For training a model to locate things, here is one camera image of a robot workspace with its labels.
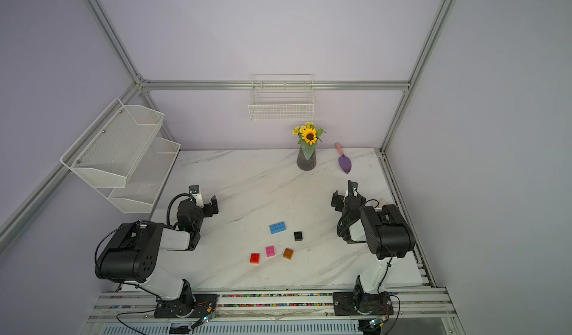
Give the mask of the blue long lego brick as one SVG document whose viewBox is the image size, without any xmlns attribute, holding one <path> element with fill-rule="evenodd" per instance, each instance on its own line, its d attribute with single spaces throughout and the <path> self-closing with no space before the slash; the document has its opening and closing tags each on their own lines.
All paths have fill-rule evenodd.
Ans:
<svg viewBox="0 0 572 335">
<path fill-rule="evenodd" d="M 272 225 L 269 225 L 269 230 L 271 232 L 271 235 L 284 232 L 286 230 L 286 224 L 284 222 L 274 223 Z"/>
</svg>

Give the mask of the red square lego brick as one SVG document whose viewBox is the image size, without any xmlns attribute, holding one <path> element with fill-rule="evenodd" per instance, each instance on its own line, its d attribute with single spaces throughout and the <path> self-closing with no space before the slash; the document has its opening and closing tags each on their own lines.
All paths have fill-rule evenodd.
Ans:
<svg viewBox="0 0 572 335">
<path fill-rule="evenodd" d="M 251 264 L 259 264 L 260 262 L 260 254 L 259 253 L 252 253 L 250 256 L 250 263 Z"/>
</svg>

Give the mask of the pink square lego brick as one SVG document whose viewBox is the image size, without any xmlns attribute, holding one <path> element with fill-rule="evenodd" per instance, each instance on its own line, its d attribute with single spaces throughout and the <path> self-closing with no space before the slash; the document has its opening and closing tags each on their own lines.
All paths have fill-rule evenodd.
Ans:
<svg viewBox="0 0 572 335">
<path fill-rule="evenodd" d="M 265 248 L 266 256 L 269 258 L 274 257 L 276 255 L 276 250 L 274 246 L 268 246 Z"/>
</svg>

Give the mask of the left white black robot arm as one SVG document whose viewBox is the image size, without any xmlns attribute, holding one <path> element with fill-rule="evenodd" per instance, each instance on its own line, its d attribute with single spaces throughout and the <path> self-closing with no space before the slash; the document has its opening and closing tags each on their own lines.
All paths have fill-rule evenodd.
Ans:
<svg viewBox="0 0 572 335">
<path fill-rule="evenodd" d="M 217 197 L 202 201 L 200 193 L 180 193 L 168 204 L 166 221 L 123 223 L 104 237 L 95 250 L 95 275 L 99 279 L 137 287 L 160 304 L 193 305 L 188 281 L 159 265 L 166 251 L 193 251 L 200 241 L 206 218 L 219 213 Z"/>
</svg>

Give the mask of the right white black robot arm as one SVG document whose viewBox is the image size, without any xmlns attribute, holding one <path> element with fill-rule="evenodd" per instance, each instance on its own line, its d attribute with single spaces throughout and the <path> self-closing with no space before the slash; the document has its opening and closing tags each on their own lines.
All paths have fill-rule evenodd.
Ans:
<svg viewBox="0 0 572 335">
<path fill-rule="evenodd" d="M 332 194 L 331 206 L 341 214 L 337 236 L 347 244 L 367 245 L 375 257 L 375 263 L 357 277 L 357 287 L 366 294 L 382 293 L 393 268 L 416 246 L 408 222 L 396 205 L 367 199 L 358 192 L 358 183 L 352 181 L 345 194 Z"/>
</svg>

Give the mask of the orange square lego brick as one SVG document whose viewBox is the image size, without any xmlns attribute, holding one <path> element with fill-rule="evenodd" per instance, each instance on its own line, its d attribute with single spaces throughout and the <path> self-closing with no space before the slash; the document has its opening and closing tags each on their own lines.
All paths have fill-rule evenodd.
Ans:
<svg viewBox="0 0 572 335">
<path fill-rule="evenodd" d="M 284 252 L 283 252 L 283 257 L 286 258 L 286 259 L 288 259 L 288 260 L 291 260 L 292 257 L 293 257 L 293 250 L 292 250 L 292 249 L 289 249 L 289 248 L 286 248 L 286 249 L 284 250 Z"/>
</svg>

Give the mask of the white work glove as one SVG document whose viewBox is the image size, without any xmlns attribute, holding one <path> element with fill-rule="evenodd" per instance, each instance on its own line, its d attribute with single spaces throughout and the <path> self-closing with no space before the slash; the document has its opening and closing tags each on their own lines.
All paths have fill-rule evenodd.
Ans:
<svg viewBox="0 0 572 335">
<path fill-rule="evenodd" d="M 387 200 L 381 198 L 381 199 L 378 200 L 378 205 L 376 206 L 376 208 L 381 208 L 381 207 L 383 207 L 383 206 L 386 205 L 386 204 L 387 204 Z"/>
</svg>

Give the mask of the purple pink garden trowel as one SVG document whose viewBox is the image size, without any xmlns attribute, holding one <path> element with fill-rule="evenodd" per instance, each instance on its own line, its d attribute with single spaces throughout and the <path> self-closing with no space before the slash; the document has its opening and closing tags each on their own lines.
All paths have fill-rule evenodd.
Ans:
<svg viewBox="0 0 572 335">
<path fill-rule="evenodd" d="M 338 153 L 340 154 L 339 159 L 338 159 L 338 163 L 340 165 L 341 170 L 344 173 L 349 174 L 351 169 L 352 169 L 351 160 L 345 155 L 343 148 L 341 147 L 341 145 L 339 143 L 336 143 L 335 147 L 336 147 L 336 150 L 338 151 Z"/>
</svg>

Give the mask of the sunflower bouquet in grey vase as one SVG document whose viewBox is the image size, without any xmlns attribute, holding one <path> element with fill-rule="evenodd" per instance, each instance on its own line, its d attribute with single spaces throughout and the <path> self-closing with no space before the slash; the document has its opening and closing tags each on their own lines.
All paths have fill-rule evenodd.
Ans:
<svg viewBox="0 0 572 335">
<path fill-rule="evenodd" d="M 325 130 L 318 127 L 313 122 L 306 122 L 301 126 L 296 126 L 292 130 L 292 134 L 298 138 L 299 153 L 296 164 L 303 171 L 311 171 L 317 165 L 317 143 Z"/>
</svg>

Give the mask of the white mesh two-tier shelf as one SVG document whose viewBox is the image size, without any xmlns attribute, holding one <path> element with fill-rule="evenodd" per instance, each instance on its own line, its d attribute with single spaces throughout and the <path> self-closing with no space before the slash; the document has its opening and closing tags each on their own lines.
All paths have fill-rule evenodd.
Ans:
<svg viewBox="0 0 572 335">
<path fill-rule="evenodd" d="M 159 111 L 116 99 L 60 163 L 120 212 L 151 214 L 180 152 L 160 136 L 163 121 Z"/>
</svg>

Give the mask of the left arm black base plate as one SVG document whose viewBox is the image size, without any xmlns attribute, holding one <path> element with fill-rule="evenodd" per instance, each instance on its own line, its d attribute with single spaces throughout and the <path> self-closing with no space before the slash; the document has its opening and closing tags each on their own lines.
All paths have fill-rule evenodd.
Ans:
<svg viewBox="0 0 572 335">
<path fill-rule="evenodd" d="M 153 313 L 155 319 L 198 319 L 213 313 L 219 295 L 194 294 L 190 300 L 160 301 Z"/>
</svg>

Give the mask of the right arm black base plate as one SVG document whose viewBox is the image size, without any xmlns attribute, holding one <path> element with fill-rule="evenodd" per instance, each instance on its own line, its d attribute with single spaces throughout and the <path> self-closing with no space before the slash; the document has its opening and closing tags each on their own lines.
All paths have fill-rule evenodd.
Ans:
<svg viewBox="0 0 572 335">
<path fill-rule="evenodd" d="M 334 292 L 332 294 L 336 316 L 391 316 L 393 302 L 388 292 L 357 294 Z"/>
</svg>

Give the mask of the aluminium front rail frame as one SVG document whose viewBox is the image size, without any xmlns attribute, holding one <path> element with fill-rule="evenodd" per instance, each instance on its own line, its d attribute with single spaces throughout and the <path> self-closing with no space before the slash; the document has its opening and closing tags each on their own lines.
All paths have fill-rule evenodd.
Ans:
<svg viewBox="0 0 572 335">
<path fill-rule="evenodd" d="M 445 288 L 390 289 L 399 317 L 457 318 Z M 335 315 L 333 290 L 220 291 L 215 308 L 217 320 L 324 320 Z M 142 292 L 101 293 L 88 323 L 114 322 L 125 312 L 125 320 L 152 322 L 156 299 Z"/>
</svg>

